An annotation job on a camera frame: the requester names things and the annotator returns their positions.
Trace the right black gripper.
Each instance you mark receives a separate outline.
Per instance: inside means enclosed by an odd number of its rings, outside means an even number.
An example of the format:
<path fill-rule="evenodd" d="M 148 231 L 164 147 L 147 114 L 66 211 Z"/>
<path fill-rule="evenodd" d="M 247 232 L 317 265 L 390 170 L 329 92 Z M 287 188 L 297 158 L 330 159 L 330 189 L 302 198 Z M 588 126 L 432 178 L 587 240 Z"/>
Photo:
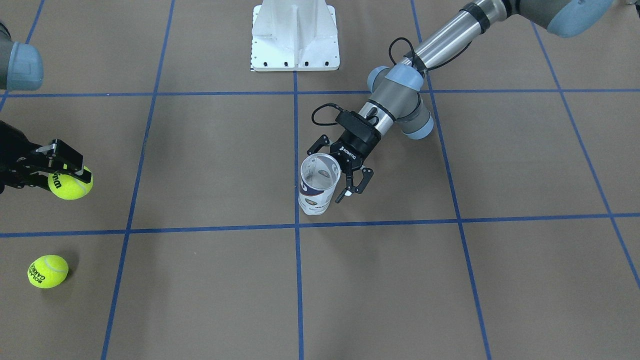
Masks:
<path fill-rule="evenodd" d="M 61 139 L 41 146 L 30 142 L 25 134 L 0 121 L 0 193 L 14 189 L 38 187 L 50 191 L 48 174 L 64 174 L 82 183 L 93 182 L 93 173 L 85 169 L 84 157 Z M 32 166 L 36 171 L 27 170 Z"/>

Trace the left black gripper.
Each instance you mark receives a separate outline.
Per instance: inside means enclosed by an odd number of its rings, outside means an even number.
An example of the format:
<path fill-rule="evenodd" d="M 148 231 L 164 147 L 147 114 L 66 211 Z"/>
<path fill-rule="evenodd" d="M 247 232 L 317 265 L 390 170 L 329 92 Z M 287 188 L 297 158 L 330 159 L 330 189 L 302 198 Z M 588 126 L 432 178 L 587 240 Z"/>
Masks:
<path fill-rule="evenodd" d="M 338 194 L 334 203 L 352 194 L 362 194 L 371 178 L 372 168 L 362 167 L 365 159 L 381 141 L 382 135 L 375 126 L 354 111 L 342 111 L 336 117 L 336 123 L 343 127 L 343 133 L 334 143 L 323 134 L 307 149 L 306 155 L 326 154 L 334 157 L 345 173 L 345 188 Z M 362 179 L 354 183 L 354 173 L 361 172 Z"/>

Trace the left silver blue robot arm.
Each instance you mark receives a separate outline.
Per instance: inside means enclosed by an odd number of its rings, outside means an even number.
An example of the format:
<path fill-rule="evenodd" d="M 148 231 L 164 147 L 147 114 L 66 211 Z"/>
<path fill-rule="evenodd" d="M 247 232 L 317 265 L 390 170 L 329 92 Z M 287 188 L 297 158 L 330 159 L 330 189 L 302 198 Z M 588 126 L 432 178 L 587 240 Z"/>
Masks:
<path fill-rule="evenodd" d="M 550 34 L 570 38 L 592 27 L 610 9 L 610 0 L 472 0 L 442 28 L 418 46 L 409 48 L 392 67 L 380 66 L 367 79 L 370 98 L 358 111 L 338 109 L 334 124 L 343 128 L 337 141 L 322 136 L 308 150 L 317 153 L 329 147 L 329 155 L 345 175 L 345 187 L 337 198 L 362 193 L 373 177 L 364 162 L 393 124 L 413 140 L 427 137 L 434 119 L 420 91 L 430 71 L 441 68 L 461 55 L 494 23 L 521 16 Z"/>

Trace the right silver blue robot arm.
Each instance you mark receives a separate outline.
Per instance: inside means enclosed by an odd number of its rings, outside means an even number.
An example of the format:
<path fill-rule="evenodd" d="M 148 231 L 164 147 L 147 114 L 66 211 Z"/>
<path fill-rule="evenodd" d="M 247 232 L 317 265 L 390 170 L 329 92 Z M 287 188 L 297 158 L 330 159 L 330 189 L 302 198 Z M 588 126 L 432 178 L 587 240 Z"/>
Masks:
<path fill-rule="evenodd" d="M 42 86 L 44 66 L 39 51 L 14 41 L 0 25 L 0 86 L 3 91 L 36 91 Z M 67 201 L 84 198 L 93 189 L 94 176 L 83 155 L 61 139 L 48 145 L 31 142 L 18 128 L 0 123 L 1 189 L 40 188 Z"/>

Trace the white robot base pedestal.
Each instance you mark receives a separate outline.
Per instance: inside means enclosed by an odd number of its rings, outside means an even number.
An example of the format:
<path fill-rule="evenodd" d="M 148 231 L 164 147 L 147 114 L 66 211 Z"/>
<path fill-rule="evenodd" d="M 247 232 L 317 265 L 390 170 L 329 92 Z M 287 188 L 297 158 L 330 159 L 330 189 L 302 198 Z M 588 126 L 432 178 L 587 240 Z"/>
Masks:
<path fill-rule="evenodd" d="M 324 0 L 263 0 L 252 10 L 254 72 L 336 71 L 341 65 L 336 9 Z"/>

